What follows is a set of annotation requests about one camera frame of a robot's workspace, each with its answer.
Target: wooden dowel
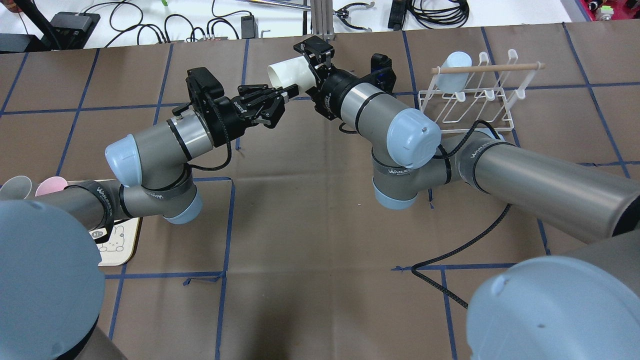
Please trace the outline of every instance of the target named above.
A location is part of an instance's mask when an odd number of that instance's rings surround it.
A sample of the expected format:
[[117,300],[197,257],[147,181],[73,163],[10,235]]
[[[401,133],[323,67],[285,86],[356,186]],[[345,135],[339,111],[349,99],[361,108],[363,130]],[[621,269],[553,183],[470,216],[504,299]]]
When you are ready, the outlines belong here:
[[431,69],[432,74],[463,74],[465,72],[493,72],[493,71],[514,71],[514,70],[540,70],[546,67],[545,63],[537,62],[530,64],[511,65],[485,65],[485,66],[464,66],[464,67],[435,67]]

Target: blue plastic cap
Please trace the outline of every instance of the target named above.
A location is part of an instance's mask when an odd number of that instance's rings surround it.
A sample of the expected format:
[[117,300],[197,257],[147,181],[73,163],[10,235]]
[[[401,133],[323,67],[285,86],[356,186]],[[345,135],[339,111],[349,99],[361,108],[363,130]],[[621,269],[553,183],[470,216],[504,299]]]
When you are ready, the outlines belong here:
[[175,224],[182,225],[186,224],[193,219],[195,219],[202,210],[202,197],[200,196],[200,192],[198,188],[196,188],[196,197],[193,198],[191,204],[187,206],[187,208],[178,216],[172,218],[164,218],[166,221]]
[[[479,131],[483,134],[486,134],[487,136],[489,136],[492,139],[495,139],[495,136],[491,133],[491,130],[487,129],[487,128],[482,128],[482,129],[475,129],[474,131]],[[500,138],[500,140],[504,141],[504,136],[502,134],[498,134],[498,137]]]
[[413,203],[415,202],[415,199],[417,199],[418,194],[415,194],[415,196],[413,197],[413,199],[409,199],[409,200],[397,200],[394,199],[392,197],[388,197],[385,194],[383,194],[378,187],[376,186],[376,183],[373,183],[373,190],[376,193],[376,200],[385,208],[387,209],[391,209],[391,210],[404,210],[404,209],[408,209],[411,205],[413,205]]
[[126,187],[142,184],[142,164],[136,139],[132,134],[107,146],[104,151],[109,167]]
[[37,201],[0,201],[0,359],[56,359],[98,319],[100,252],[82,224]]
[[435,122],[417,109],[404,109],[389,125],[387,151],[399,165],[419,168],[435,155],[441,139]]

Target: table surface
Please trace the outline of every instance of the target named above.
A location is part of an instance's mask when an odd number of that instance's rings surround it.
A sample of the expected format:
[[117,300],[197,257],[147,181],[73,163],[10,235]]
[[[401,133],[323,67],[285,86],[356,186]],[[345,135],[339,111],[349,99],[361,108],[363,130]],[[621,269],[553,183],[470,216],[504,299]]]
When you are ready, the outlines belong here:
[[[571,22],[567,10],[563,6],[563,1],[574,0],[537,0],[537,1],[513,1],[513,0],[493,0],[487,3],[486,0],[468,0],[471,8],[471,15],[465,27],[475,26],[501,26],[518,24],[546,24],[555,22]],[[91,4],[99,4],[100,0],[77,0],[77,1],[54,1],[38,0],[36,3],[40,11],[51,19],[58,12],[80,12]],[[172,13],[185,15],[194,26],[205,27],[211,16],[211,2],[202,0],[169,0],[169,6],[162,5],[160,0],[134,0],[144,11],[144,23],[157,24],[163,28],[164,18]],[[336,0],[333,7],[338,9],[345,4],[352,3],[353,0]],[[448,8],[451,3],[448,0],[424,1],[425,8]],[[376,6],[370,10],[353,10],[351,12],[351,22],[365,27],[370,27],[374,31],[389,31],[387,22],[391,7],[390,0],[376,1]],[[109,26],[109,14],[111,6],[93,9],[102,17],[93,35],[90,37],[86,47],[104,47],[117,32]],[[243,3],[236,0],[217,0],[215,12],[218,15],[230,13],[236,10],[245,9],[251,11],[258,19],[260,31],[265,31],[264,37],[290,37],[302,35],[303,21],[302,12],[286,8],[275,8],[264,5]],[[240,16],[232,16],[229,21],[238,29]],[[136,24],[140,18],[140,13],[132,6],[124,6],[113,18],[113,25],[118,29],[125,29]],[[42,36],[42,33],[27,19],[25,20],[29,33]],[[336,33],[350,33],[355,30],[345,27],[340,21],[334,18],[334,29]],[[416,20],[407,15],[405,30],[422,29]],[[0,6],[0,32],[24,33],[24,28],[17,14],[9,12]],[[190,33],[191,28],[181,19],[170,19],[168,33],[172,40],[184,40]],[[138,30],[130,31],[121,36],[112,46],[135,45]],[[234,34],[227,26],[216,26],[216,35],[234,38]],[[157,42],[153,31],[145,29],[141,34],[141,44],[154,44]]]
[[[507,140],[640,180],[640,103],[629,101],[640,97],[639,29],[628,20],[339,34],[332,44],[336,65],[361,75],[370,54],[388,54],[410,106],[449,53],[488,51],[502,63],[515,48],[547,68],[513,108]],[[109,178],[105,146],[167,119],[187,99],[187,69],[208,67],[233,96],[238,84],[266,82],[266,65],[296,56],[300,40],[2,55],[0,183]],[[460,182],[406,211],[382,208],[370,144],[312,106],[291,101],[276,129],[247,131],[227,168],[195,171],[202,214],[188,225],[143,219],[133,259],[105,270],[99,326],[129,359],[469,358],[465,310],[405,270],[473,238],[505,204]],[[514,263],[580,246],[513,209],[424,271],[469,300]]]

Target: cartoon drawing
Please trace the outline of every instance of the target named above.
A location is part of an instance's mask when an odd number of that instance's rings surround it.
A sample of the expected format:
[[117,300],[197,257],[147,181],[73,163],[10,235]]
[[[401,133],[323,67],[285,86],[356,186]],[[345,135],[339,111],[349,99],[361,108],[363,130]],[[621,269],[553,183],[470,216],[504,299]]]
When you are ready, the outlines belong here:
[[109,237],[109,241],[100,245],[100,252],[124,250],[124,226],[116,226]]

